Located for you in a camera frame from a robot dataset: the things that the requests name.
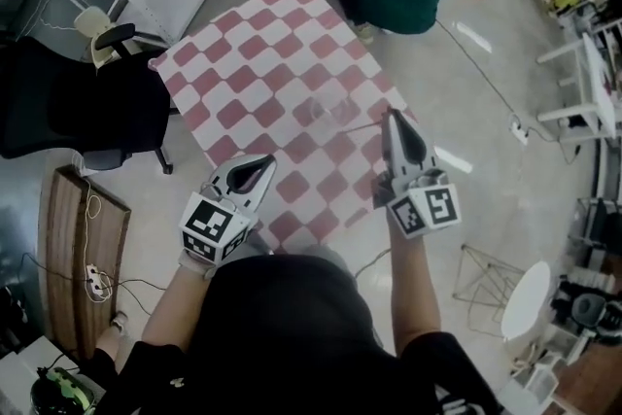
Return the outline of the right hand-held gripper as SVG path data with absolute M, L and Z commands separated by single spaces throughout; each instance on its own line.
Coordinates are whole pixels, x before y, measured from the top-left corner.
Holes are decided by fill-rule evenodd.
M 389 108 L 381 119 L 385 170 L 372 182 L 373 206 L 384 207 L 406 238 L 461 222 L 457 190 L 419 124 Z

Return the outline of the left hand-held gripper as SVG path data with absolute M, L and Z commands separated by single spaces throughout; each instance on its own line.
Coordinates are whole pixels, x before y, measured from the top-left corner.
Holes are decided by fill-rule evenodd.
M 179 223 L 189 263 L 218 266 L 231 260 L 259 222 L 258 209 L 277 170 L 272 154 L 230 158 L 194 192 Z

